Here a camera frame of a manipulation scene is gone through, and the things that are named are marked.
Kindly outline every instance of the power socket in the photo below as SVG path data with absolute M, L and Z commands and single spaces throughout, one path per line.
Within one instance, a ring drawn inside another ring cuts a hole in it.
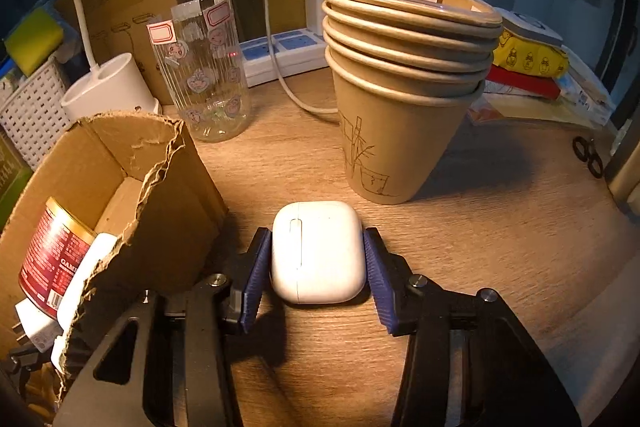
M 326 68 L 324 39 L 308 29 L 293 30 L 273 35 L 273 51 L 282 76 L 305 73 Z M 271 63 L 267 37 L 240 44 L 244 74 L 249 87 L 276 80 L 278 75 Z

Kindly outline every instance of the blue gripper pad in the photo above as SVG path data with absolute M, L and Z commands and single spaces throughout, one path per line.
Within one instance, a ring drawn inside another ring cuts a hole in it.
M 380 258 L 389 255 L 386 251 L 378 251 L 376 242 L 369 230 L 364 231 L 364 255 L 367 263 L 367 280 L 376 304 L 380 323 L 388 333 L 396 331 L 399 321 L 394 311 L 394 293 L 389 282 L 389 275 Z
M 240 325 L 244 333 L 248 333 L 254 325 L 255 317 L 258 314 L 258 306 L 260 306 L 260 299 L 262 299 L 262 290 L 269 278 L 269 268 L 271 265 L 271 230 L 266 230 L 257 248 L 258 254 L 254 267 L 251 270 L 251 274 L 244 288 L 244 295 L 242 296 Z

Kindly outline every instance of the power plug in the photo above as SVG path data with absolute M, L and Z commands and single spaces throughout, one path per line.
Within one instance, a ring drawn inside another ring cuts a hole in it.
M 322 0 L 305 0 L 306 28 L 318 36 L 322 35 Z
M 20 318 L 22 331 L 41 353 L 53 346 L 55 338 L 62 334 L 58 322 L 41 312 L 29 299 L 18 302 L 15 312 Z

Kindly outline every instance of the screw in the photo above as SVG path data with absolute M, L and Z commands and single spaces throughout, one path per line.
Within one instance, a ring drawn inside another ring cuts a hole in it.
M 223 273 L 214 273 L 207 279 L 210 286 L 222 286 L 226 283 L 226 275 Z
M 498 292 L 491 288 L 482 288 L 480 290 L 480 298 L 484 302 L 494 302 L 498 298 Z
M 409 284 L 414 288 L 422 288 L 423 286 L 427 286 L 428 282 L 429 279 L 420 273 L 414 273 L 411 277 L 409 277 Z

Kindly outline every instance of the clear plastic container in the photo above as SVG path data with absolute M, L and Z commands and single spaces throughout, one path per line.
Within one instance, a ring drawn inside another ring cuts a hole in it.
M 219 142 L 249 124 L 249 97 L 231 0 L 194 0 L 147 25 L 164 81 L 196 139 Z
M 15 62 L 7 58 L 2 66 L 0 66 L 0 105 L 3 105 L 16 89 L 20 83 L 22 73 L 15 65 Z

